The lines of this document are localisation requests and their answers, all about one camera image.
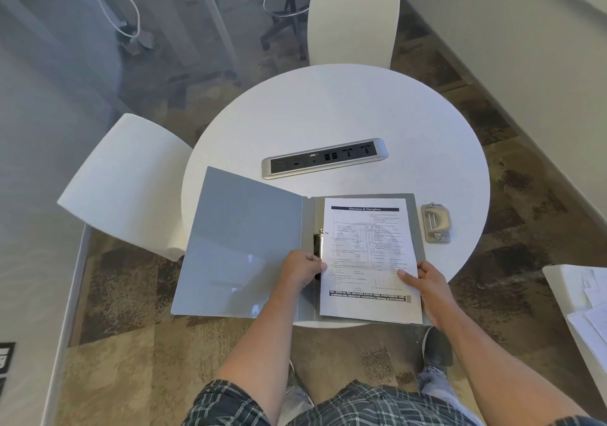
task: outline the white cable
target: white cable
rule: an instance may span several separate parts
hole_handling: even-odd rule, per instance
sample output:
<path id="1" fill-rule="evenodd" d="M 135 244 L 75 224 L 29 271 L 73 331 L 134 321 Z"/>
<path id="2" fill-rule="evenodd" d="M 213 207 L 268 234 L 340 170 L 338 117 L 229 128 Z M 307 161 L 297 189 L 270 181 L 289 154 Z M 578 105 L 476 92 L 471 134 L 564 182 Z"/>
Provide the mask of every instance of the white cable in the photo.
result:
<path id="1" fill-rule="evenodd" d="M 128 36 L 129 38 L 136 38 L 137 36 L 139 36 L 139 33 L 141 31 L 141 17 L 139 15 L 139 9 L 137 8 L 137 4 L 135 4 L 135 1 L 129 0 L 129 1 L 131 1 L 131 4 L 135 8 L 135 12 L 137 13 L 137 32 L 135 34 L 127 34 L 124 31 L 120 30 L 120 28 L 118 28 L 114 24 L 114 22 L 112 22 L 110 16 L 107 15 L 106 9 L 103 7 L 103 3 L 101 2 L 101 0 L 97 0 L 97 1 L 99 2 L 99 6 L 101 6 L 101 10 L 103 11 L 103 15 L 106 16 L 106 19 L 107 19 L 108 22 L 110 22 L 111 26 L 113 26 L 114 28 L 116 28 L 117 31 L 119 31 L 120 33 L 124 34 L 125 36 Z"/>

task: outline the open binder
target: open binder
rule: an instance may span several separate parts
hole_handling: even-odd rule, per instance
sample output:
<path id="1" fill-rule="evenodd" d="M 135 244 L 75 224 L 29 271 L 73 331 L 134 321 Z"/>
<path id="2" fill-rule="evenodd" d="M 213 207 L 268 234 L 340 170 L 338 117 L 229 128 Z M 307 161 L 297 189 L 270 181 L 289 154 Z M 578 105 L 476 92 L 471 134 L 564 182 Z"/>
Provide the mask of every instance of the open binder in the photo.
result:
<path id="1" fill-rule="evenodd" d="M 412 193 L 330 196 L 399 198 L 407 212 L 416 259 L 425 260 Z M 319 251 L 324 197 L 305 197 L 208 167 L 181 267 L 172 314 L 256 317 L 294 249 Z M 321 316 L 320 281 L 303 289 L 295 322 L 368 322 Z"/>

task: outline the person's right arm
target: person's right arm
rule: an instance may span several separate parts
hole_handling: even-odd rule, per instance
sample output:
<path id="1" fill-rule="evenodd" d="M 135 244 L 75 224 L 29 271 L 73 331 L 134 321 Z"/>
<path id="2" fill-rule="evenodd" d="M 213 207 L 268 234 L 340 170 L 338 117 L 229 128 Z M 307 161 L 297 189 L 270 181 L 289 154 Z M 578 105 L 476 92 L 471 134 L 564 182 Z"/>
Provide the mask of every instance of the person's right arm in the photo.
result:
<path id="1" fill-rule="evenodd" d="M 398 275 L 420 291 L 432 323 L 444 332 L 474 392 L 485 421 L 491 426 L 547 426 L 560 418 L 587 416 L 553 384 L 495 343 L 462 311 L 444 276 L 427 261 L 418 263 L 419 278 Z"/>

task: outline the person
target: person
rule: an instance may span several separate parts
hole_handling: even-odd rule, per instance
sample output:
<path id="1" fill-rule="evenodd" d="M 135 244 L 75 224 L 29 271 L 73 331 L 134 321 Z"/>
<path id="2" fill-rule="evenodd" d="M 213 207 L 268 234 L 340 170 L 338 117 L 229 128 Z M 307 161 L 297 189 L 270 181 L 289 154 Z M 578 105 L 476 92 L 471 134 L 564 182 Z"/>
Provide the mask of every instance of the person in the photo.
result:
<path id="1" fill-rule="evenodd" d="M 276 289 L 261 313 L 202 389 L 183 422 L 204 425 L 481 425 L 447 381 L 455 350 L 483 418 L 491 426 L 597 426 L 573 400 L 496 344 L 457 305 L 444 276 L 427 261 L 418 277 L 398 276 L 416 288 L 433 323 L 422 343 L 424 370 L 419 393 L 354 381 L 333 399 L 313 406 L 288 380 L 293 316 L 297 297 L 327 268 L 304 251 L 288 254 Z"/>

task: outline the round white table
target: round white table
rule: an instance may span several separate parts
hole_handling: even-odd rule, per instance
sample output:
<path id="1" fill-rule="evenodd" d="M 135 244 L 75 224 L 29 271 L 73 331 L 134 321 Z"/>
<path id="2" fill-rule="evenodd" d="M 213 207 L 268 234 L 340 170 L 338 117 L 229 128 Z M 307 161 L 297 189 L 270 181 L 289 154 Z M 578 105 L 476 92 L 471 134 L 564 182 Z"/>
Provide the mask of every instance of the round white table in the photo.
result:
<path id="1" fill-rule="evenodd" d="M 262 179 L 261 162 L 268 156 L 371 138 L 384 140 L 387 159 Z M 470 257 L 489 208 L 485 156 L 459 111 L 411 77 L 367 65 L 289 71 L 256 85 L 219 113 L 194 147 L 183 177 L 187 236 L 207 166 L 305 196 L 414 193 L 422 227 L 421 205 L 443 204 L 451 214 L 451 244 L 424 242 L 424 250 L 447 280 Z"/>

